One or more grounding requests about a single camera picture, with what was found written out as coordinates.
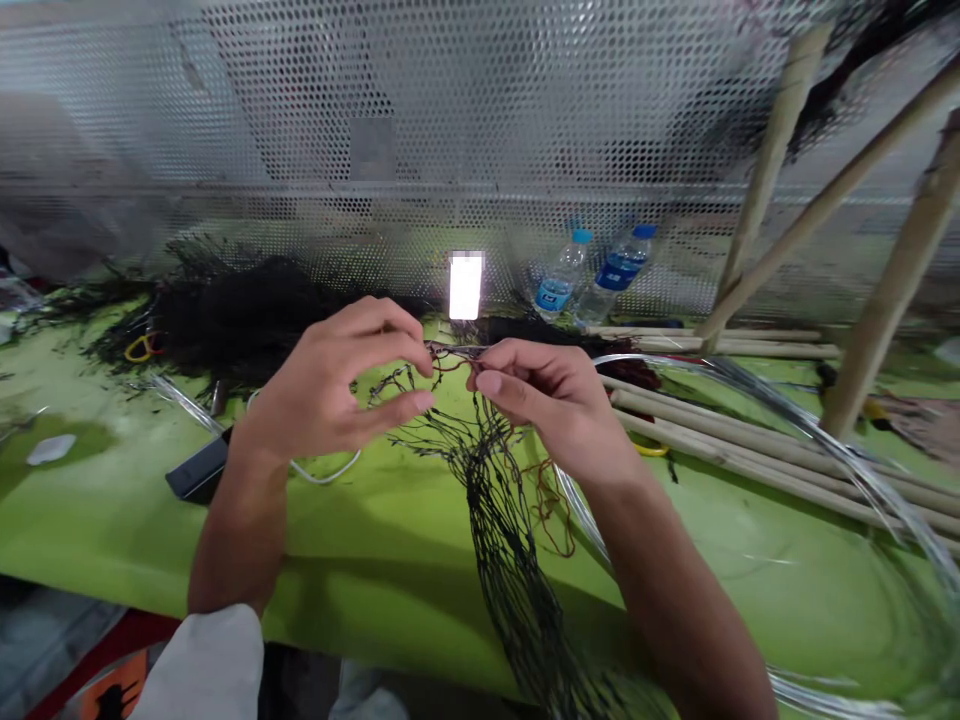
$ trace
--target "metal mesh panel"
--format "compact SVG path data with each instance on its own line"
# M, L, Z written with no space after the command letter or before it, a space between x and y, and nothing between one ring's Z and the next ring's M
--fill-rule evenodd
M596 265L645 221L661 226L656 262L621 309L702 316L786 38L843 5L0 6L0 232L62 276L103 254L159 272L165 241L209 235L304 255L333 283L433 297L446 253L478 249L497 301L530 291L573 224L595 231ZM944 32L861 73L819 144L785 169L758 252L932 77L955 43ZM855 319L945 117L882 163L743 315ZM934 279L956 275L958 248L955 223Z

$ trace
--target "bamboo stick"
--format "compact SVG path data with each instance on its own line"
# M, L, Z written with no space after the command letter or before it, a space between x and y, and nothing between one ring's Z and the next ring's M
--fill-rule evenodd
M744 275L740 282L714 307L699 328L699 337L710 337L723 327L761 285L773 277L793 249L809 238L867 173L910 131L950 98L960 87L960 54L957 54L886 127L804 208L800 217L776 244Z
M853 430L893 334L933 260L960 191L960 109L947 120L940 147L924 173L880 282L850 336L837 385L827 395L820 427L838 440Z
M660 442L666 442L667 435L660 434L656 430L656 425L653 423L646 422L645 420L633 417L632 415L620 412L619 410L614 410L613 412L617 415L620 423L626 429L633 430L634 432L638 432L641 435L645 435L654 440L659 440ZM871 508L854 502L853 500L841 497L815 485L801 482L796 478L790 477L789 475L784 475L783 473L777 472L772 468L757 465L756 463L750 462L746 458L738 459L731 456L729 453L725 453L723 450L710 446L707 443L698 442L690 438L680 438L679 440L672 439L671 442L673 443L672 447L676 448L682 453L698 457L701 460L705 460L714 465L719 465L720 467L726 467L750 480L754 480L766 485L767 487L772 487L789 495L802 498L803 500L807 500L815 505L832 510L840 515L853 518L854 520L859 520L867 525L872 525L873 527L878 527L883 530L886 529L883 519L881 519L876 512L874 512ZM889 523L890 527L893 527L897 530L905 529L903 522L897 518L887 518L887 522ZM960 558L960 542L949 540L947 538L939 539L953 557Z
M584 328L587 335L601 337L642 337L646 339L658 337L695 337L695 330L691 328L634 328L596 325ZM794 342L817 342L822 337L819 330L742 330L724 329L720 336L724 340L778 340Z
M704 340L696 337L638 337L632 338L633 347L641 352L695 353ZM768 342L765 340L720 340L716 352L721 355L752 355L754 357L785 357L800 359L832 359L840 357L836 345L809 343Z
M697 432L696 430L691 430L690 428L685 428L682 425L676 425L668 420L662 420L658 418L655 424L659 425L661 430L665 433L670 433L675 436L685 435L686 437L693 438L695 440L699 440L700 442L704 442L708 445L725 450L732 455L739 455L747 460L750 460L751 462L756 463L757 465L771 468L772 470L776 470L784 475L789 475L803 482L811 483L817 487L823 488L824 490L829 490L832 493L841 495L856 502L867 502L866 497L864 497L863 493L860 492L857 487L851 485L850 483L843 482L842 480L837 480L836 478L808 470L807 468L799 465L792 465L784 460L770 457L769 455L764 455L754 450L740 447L739 445L728 443L725 440L720 440L719 438L715 438L711 435ZM957 516L939 512L936 509L932 509L920 504L915 504L914 509L933 529L953 535L954 537L960 537L960 518Z
M737 227L733 233L727 260L717 286L717 297L714 304L719 303L724 296L736 285L743 272L743 261L753 247L757 235L760 234L760 224L767 214L767 206L773 197L777 176L787 155L787 145L797 126L797 118L807 101L807 95L813 85L820 61L823 59L823 50L830 39L833 23L816 25L812 29L794 38L790 42L790 52L787 62L780 75L780 90L777 92L770 119L767 121L767 130L763 136L763 144L757 156L757 165L750 178L747 197L737 220ZM707 338L701 347L704 355L713 355L718 351L717 336L722 329Z
M617 407L635 410L637 412L653 415L657 418L669 420L687 428L692 428L698 432L720 438L728 443L749 448L768 457L777 458L791 465L799 465L815 473L838 478L848 481L849 477L846 469L836 460L821 455L811 449L799 445L791 445L781 441L774 441L772 438L763 435L757 435L746 432L742 428L735 427L728 423L719 422L711 418L705 418L698 415L685 414L670 405L665 405L658 400L638 395L631 395L622 390L614 390L610 396L610 402ZM909 483L904 483L894 478L886 478L886 481L906 500L920 507L929 508L945 515L960 518L960 499L944 495L939 492L926 490Z
M677 400L676 398L668 397L667 395L661 395L660 393L651 392L650 390L644 390L639 388L636 385L631 385L630 383L623 382L622 380L616 380L614 378L606 377L601 375L600 379L603 381L603 384L613 390L623 390L624 392L632 393L634 395L639 395L640 397L651 397L654 400L659 400L662 403L672 405L677 407L680 410L690 412L696 415L702 415L707 418L712 418L719 422L725 423L727 425L738 427L744 432L753 433L757 435L764 435L772 440L777 440L780 442L789 443L792 445L799 445L807 449L813 450L820 454L823 454L823 451L820 449L820 446L814 443L812 440L800 439L793 437L792 435L786 435L785 433L777 432L776 430L769 430L767 428L759 427L751 423L744 422L742 420L737 420L736 418L728 417L727 415L721 415L720 413L714 412L713 410L708 410L707 408L700 407L699 405L694 405L692 403L684 402L683 400ZM895 468L887 467L886 465L880 465L879 463L865 461L870 468L884 477L893 478L896 480L902 480L903 482L910 483L911 485L916 485L917 487L922 487L932 492L939 492L943 495L949 495L953 498L960 498L960 492L955 490L950 490L949 488L941 487L939 485L933 485L932 483L924 482L923 480L914 477L910 473L902 472Z

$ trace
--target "forearm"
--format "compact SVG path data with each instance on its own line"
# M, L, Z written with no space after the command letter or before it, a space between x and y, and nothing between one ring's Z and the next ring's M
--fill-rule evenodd
M645 470L633 474L583 491L661 683L685 720L776 718L763 658L736 608L663 489Z
M286 466L234 433L193 561L190 613L244 603L263 615L283 559L286 485Z

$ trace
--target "light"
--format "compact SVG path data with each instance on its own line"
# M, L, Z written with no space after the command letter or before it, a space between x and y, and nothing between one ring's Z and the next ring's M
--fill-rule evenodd
M476 320L480 315L483 253L450 253L450 319Z

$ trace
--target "blue bottle cap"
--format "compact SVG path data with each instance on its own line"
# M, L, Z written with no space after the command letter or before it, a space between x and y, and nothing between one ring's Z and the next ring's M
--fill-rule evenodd
M649 240L657 234L656 225L637 225L633 229L633 236L641 240Z

